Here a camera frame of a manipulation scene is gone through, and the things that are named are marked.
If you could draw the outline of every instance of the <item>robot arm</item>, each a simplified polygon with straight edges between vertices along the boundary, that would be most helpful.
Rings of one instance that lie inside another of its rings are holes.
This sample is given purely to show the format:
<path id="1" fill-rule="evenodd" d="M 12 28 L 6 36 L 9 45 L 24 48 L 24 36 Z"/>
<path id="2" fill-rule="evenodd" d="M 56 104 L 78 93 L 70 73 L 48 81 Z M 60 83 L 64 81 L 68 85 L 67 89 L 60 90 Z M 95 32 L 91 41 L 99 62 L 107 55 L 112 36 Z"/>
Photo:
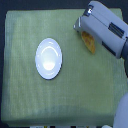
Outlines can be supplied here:
<path id="1" fill-rule="evenodd" d="M 91 1 L 84 14 L 77 19 L 74 29 L 78 32 L 86 31 L 117 59 L 122 57 L 127 60 L 128 25 L 103 4 Z"/>

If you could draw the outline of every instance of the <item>dark background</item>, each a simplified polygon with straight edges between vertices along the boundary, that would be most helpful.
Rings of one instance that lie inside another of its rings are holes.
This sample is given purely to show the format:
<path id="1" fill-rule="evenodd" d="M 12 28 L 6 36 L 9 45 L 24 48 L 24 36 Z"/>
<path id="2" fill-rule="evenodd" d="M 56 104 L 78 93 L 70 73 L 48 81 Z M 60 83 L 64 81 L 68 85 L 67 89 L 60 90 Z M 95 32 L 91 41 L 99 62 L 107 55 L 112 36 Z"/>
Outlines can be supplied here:
<path id="1" fill-rule="evenodd" d="M 106 5 L 108 8 L 121 8 L 123 13 L 123 19 L 126 23 L 128 23 L 128 0 L 98 0 L 98 1 Z M 4 44 L 5 44 L 4 34 L 5 34 L 5 18 L 7 11 L 85 9 L 85 7 L 88 5 L 89 2 L 90 0 L 0 0 L 0 101 L 2 98 L 2 80 L 3 80 Z M 3 128 L 7 126 L 1 123 L 0 127 Z"/>

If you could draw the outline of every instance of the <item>green cloth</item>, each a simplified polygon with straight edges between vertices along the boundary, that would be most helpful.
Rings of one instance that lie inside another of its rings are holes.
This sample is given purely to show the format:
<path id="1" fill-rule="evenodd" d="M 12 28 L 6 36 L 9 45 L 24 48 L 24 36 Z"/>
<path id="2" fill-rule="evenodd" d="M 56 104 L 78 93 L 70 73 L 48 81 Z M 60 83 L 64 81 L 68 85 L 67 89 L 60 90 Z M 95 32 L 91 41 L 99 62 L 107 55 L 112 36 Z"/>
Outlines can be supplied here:
<path id="1" fill-rule="evenodd" d="M 112 11 L 122 18 L 120 9 Z M 9 11 L 5 22 L 2 121 L 10 126 L 112 125 L 127 92 L 124 62 L 99 43 L 92 55 L 73 30 L 84 10 Z M 63 64 L 52 80 L 37 72 L 35 54 L 55 39 Z"/>

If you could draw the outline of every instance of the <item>white plate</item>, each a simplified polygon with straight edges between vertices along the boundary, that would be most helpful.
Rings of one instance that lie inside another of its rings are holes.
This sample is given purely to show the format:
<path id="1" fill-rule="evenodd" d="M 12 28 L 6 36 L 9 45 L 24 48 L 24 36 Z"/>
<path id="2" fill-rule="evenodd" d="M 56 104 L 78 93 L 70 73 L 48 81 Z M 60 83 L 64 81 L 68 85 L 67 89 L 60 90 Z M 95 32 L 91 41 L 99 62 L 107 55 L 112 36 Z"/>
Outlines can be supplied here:
<path id="1" fill-rule="evenodd" d="M 62 64 L 62 53 L 58 43 L 51 38 L 43 40 L 37 48 L 35 62 L 37 71 L 43 78 L 54 78 Z"/>

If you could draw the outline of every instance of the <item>orange object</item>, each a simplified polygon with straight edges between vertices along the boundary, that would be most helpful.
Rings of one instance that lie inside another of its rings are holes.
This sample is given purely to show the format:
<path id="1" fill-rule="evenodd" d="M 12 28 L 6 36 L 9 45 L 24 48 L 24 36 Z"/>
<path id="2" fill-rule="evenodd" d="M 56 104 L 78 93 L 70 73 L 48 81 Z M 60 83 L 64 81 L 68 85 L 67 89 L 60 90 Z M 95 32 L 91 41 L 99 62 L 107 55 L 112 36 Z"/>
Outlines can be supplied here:
<path id="1" fill-rule="evenodd" d="M 95 53 L 95 44 L 94 44 L 94 38 L 88 34 L 87 32 L 81 33 L 82 39 L 86 45 L 86 47 L 89 49 L 91 53 Z"/>

